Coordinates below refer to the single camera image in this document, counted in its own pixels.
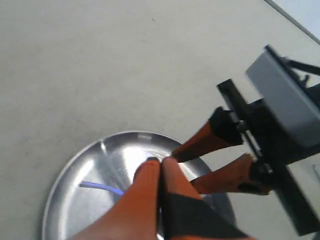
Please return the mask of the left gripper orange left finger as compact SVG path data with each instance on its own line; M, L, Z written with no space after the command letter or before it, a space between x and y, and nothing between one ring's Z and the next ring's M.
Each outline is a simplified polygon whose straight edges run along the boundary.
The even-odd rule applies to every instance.
M160 161L150 157L134 174L134 181L102 217L73 240L156 240Z

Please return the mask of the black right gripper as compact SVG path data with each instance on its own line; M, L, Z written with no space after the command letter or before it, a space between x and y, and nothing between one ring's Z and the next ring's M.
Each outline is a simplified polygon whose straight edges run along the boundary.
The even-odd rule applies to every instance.
M271 185L259 173L252 155L245 153L215 171L193 179L190 183L199 194L245 193L268 195L274 187L297 234L304 236L320 230L320 219L291 174L290 164L319 154L320 146L303 147L281 127L261 98L247 103L231 79L217 85L229 109L240 120L239 127L251 133L260 150L259 161L268 164ZM187 162L214 151L242 145L241 134L229 110L216 108L203 127L171 156Z

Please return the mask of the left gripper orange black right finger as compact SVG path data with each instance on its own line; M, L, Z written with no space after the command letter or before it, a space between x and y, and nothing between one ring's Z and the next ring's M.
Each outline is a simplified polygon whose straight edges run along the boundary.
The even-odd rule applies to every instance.
M252 240L213 211L193 188L178 162L161 162L162 224L165 240Z

